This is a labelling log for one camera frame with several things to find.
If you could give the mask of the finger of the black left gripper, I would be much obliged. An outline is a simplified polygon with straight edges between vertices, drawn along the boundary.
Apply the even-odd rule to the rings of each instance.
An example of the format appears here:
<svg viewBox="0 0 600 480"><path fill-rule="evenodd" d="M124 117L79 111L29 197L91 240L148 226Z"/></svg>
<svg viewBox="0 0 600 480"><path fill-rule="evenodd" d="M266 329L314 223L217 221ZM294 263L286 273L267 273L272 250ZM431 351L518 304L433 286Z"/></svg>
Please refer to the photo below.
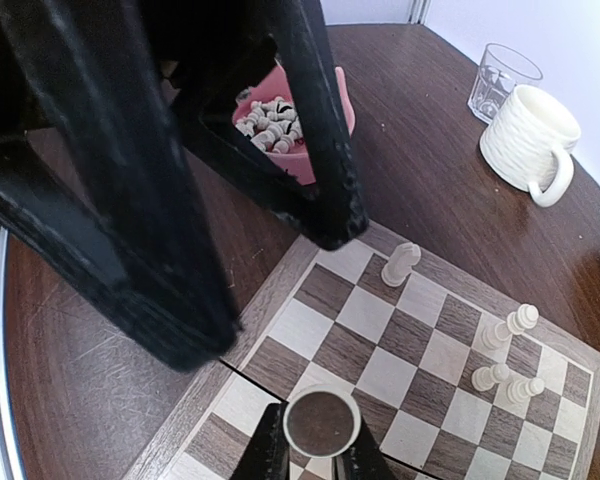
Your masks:
<svg viewBox="0 0 600 480"><path fill-rule="evenodd" d="M179 1L184 76L172 109L184 146L325 250L368 227L317 1ZM302 187L232 123L237 95L283 64L316 179Z"/></svg>
<svg viewBox="0 0 600 480"><path fill-rule="evenodd" d="M239 310L134 1L0 1L0 224L174 370Z"/></svg>

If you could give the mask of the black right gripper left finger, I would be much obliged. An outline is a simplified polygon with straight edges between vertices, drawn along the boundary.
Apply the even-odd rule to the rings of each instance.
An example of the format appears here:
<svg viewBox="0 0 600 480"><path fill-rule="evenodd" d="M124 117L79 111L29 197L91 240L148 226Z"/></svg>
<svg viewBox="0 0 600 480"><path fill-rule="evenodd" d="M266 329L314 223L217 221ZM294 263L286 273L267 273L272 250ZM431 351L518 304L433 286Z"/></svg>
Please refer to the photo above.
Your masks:
<svg viewBox="0 0 600 480"><path fill-rule="evenodd" d="M287 402L269 404L238 465L234 480L285 480L290 478L289 443L283 420Z"/></svg>

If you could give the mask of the white knight chess piece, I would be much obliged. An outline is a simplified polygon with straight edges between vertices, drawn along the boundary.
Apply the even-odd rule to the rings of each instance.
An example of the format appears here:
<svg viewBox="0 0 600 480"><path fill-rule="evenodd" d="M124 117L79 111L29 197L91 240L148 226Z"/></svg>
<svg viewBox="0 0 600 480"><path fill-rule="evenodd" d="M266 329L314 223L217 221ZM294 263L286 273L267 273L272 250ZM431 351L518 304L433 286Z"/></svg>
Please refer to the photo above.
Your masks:
<svg viewBox="0 0 600 480"><path fill-rule="evenodd" d="M421 249L412 242L398 245L381 270L382 281L390 287L399 287L421 259Z"/></svg>

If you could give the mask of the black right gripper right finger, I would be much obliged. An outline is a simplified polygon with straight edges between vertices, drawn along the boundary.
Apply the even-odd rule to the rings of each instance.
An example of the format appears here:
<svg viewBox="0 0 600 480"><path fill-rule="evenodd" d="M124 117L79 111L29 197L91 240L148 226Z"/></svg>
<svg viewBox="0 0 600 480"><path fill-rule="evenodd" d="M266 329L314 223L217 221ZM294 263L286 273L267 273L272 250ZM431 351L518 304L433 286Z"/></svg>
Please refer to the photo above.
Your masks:
<svg viewBox="0 0 600 480"><path fill-rule="evenodd" d="M357 439L334 460L335 480L390 480L388 467L369 427L362 424Z"/></svg>

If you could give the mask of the white queen chess piece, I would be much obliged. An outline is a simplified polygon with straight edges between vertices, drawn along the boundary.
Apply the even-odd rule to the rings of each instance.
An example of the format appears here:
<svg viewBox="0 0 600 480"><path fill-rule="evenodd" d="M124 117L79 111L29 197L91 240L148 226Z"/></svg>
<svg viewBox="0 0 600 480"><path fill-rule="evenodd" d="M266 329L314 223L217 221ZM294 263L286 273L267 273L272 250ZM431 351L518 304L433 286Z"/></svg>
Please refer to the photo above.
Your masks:
<svg viewBox="0 0 600 480"><path fill-rule="evenodd" d="M513 336L522 335L533 329L539 320L539 311L531 304L521 304L515 311L508 314L504 322L486 326L480 340L489 350L503 348Z"/></svg>

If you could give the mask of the white pawn chess piece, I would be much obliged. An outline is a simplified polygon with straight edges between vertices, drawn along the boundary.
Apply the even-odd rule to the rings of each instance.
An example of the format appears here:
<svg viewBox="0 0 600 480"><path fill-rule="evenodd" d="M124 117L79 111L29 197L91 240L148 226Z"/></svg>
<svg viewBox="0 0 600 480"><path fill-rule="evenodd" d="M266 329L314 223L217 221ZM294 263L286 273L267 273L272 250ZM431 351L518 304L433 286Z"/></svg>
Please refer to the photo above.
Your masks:
<svg viewBox="0 0 600 480"><path fill-rule="evenodd" d="M471 375L471 383L475 390L484 392L504 383L509 376L509 367L504 363L498 363L476 369Z"/></svg>

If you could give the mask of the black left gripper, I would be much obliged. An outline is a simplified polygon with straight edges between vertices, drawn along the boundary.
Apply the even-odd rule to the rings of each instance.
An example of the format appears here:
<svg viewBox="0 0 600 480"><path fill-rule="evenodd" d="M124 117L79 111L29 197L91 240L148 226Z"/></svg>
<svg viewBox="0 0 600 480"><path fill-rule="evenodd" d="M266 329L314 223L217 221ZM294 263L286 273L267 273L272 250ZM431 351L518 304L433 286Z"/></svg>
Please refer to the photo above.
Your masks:
<svg viewBox="0 0 600 480"><path fill-rule="evenodd" d="M0 1L0 23L109 232L174 240L190 173L136 1Z"/></svg>

